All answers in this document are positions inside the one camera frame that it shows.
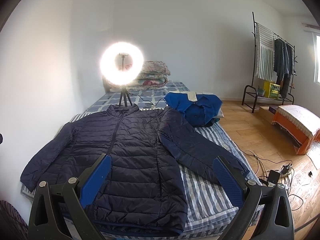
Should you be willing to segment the black clothes rack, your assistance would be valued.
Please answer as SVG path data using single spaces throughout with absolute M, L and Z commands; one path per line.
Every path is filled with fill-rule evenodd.
M 259 79 L 256 77 L 255 75 L 255 49 L 256 49 L 256 42 L 255 42 L 255 24 L 258 23 L 256 20 L 255 20 L 255 17 L 252 17 L 252 20 L 253 20 L 253 37 L 254 37 L 254 61 L 253 61 L 253 71 L 252 71 L 252 77 L 251 77 L 251 83 L 246 85 L 244 87 L 244 92 L 243 92 L 243 96 L 242 96 L 242 102 L 241 104 L 242 105 L 245 105 L 247 107 L 249 107 L 251 109 L 251 112 L 254 113 L 255 112 L 255 108 L 257 106 L 257 103 L 259 101 L 263 102 L 263 101 L 271 101 L 273 100 L 274 101 L 274 104 L 278 104 L 278 105 L 284 105 L 286 103 L 289 103 L 289 104 L 293 104 L 295 102 L 295 97 L 294 95 L 292 94 L 292 91 L 294 90 L 294 77 L 296 76 L 296 71 L 295 71 L 295 64 L 297 63 L 296 61 L 296 48 L 294 45 L 292 45 L 291 43 L 287 42 L 287 40 L 285 40 L 284 38 L 282 38 L 281 36 L 279 36 L 278 34 L 276 34 L 274 31 L 273 32 L 273 35 L 274 35 L 274 40 L 276 39 L 282 39 L 283 41 L 287 42 L 293 49 L 294 49 L 294 57 L 295 57 L 295 61 L 294 61 L 294 72 L 293 72 L 293 75 L 291 76 L 291 85 L 289 87 L 289 91 L 288 91 L 288 94 L 285 98 L 283 98 L 281 95 L 279 95 L 279 98 L 278 99 L 270 99 L 270 98 L 266 98 L 266 97 L 260 97 L 258 96 L 257 94 L 257 89 L 258 87 L 262 88 L 264 87 L 264 81 L 265 80 L 262 80 L 262 79 Z M 277 74 L 275 71 L 273 71 L 273 79 L 272 83 L 276 83 L 277 81 Z

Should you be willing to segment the dark hanging clothes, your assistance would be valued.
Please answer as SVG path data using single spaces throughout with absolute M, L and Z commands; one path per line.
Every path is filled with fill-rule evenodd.
M 282 39 L 274 41 L 274 68 L 277 74 L 276 84 L 280 85 L 280 95 L 285 98 L 291 85 L 294 72 L 294 49 Z

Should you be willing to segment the black device on floor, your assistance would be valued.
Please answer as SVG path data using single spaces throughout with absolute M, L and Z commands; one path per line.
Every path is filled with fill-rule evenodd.
M 279 178 L 280 178 L 280 173 L 278 171 L 270 170 L 267 177 L 267 182 L 268 184 L 276 185 L 279 181 Z

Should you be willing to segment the blue white jacket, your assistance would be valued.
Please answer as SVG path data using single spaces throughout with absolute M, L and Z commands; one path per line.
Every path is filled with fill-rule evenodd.
M 210 127 L 224 117 L 221 111 L 222 101 L 214 94 L 175 91 L 169 92 L 164 100 L 193 127 Z

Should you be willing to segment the orange bench with cloth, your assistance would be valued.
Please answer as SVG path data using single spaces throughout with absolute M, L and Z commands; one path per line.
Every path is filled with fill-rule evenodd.
M 278 124 L 300 144 L 297 155 L 305 155 L 311 144 L 319 142 L 319 117 L 299 105 L 278 106 L 272 124 Z

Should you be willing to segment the small green pot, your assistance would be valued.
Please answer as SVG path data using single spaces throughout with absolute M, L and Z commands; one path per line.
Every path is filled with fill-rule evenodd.
M 257 94 L 258 94 L 258 96 L 260 96 L 260 97 L 264 97 L 264 96 L 265 96 L 265 90 L 262 89 L 262 88 L 260 88 L 260 87 L 258 87 L 258 89 L 257 89 Z

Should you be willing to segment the black tripod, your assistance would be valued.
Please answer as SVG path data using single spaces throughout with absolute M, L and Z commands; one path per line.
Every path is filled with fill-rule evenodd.
M 121 106 L 122 102 L 124 103 L 124 106 L 127 107 L 128 104 L 130 104 L 131 106 L 133 105 L 131 98 L 130 98 L 130 94 L 127 91 L 126 87 L 121 87 L 120 89 L 120 98 L 119 98 L 119 106 Z

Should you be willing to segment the yellow box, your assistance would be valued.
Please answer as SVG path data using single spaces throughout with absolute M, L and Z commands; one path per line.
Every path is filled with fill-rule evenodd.
M 277 85 L 276 83 L 272 83 L 270 81 L 264 81 L 263 90 L 265 91 L 264 97 L 270 99 L 279 98 L 280 85 Z

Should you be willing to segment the folded floral quilt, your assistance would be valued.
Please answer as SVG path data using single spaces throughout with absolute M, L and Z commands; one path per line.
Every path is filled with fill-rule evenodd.
M 129 89 L 153 89 L 168 83 L 170 70 L 163 61 L 145 61 L 139 75 L 125 87 Z

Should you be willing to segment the window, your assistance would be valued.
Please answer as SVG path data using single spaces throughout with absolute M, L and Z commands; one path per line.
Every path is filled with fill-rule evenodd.
M 320 36 L 319 33 L 313 33 L 314 51 L 315 51 L 315 83 L 320 84 Z

